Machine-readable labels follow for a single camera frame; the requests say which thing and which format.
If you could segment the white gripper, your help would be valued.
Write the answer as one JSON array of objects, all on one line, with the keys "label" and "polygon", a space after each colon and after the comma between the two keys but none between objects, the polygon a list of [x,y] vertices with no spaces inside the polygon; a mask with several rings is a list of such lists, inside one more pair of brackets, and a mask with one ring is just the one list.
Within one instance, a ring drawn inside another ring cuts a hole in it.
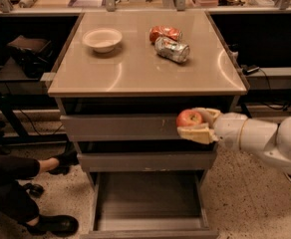
[{"label": "white gripper", "polygon": [[239,149],[241,131],[244,123],[248,120],[246,115],[221,114],[220,110],[211,108],[194,108],[193,110],[201,114],[204,123],[179,126],[177,132],[181,138],[201,144],[218,141],[218,144],[226,149]]}]

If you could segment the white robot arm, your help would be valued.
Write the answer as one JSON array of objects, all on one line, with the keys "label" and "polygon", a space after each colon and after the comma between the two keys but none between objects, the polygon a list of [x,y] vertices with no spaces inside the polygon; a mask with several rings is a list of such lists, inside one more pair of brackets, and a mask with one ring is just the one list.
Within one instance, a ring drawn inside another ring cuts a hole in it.
[{"label": "white robot arm", "polygon": [[291,117],[276,123],[194,108],[176,117],[176,129],[183,139],[202,144],[217,142],[232,151],[248,152],[291,175]]}]

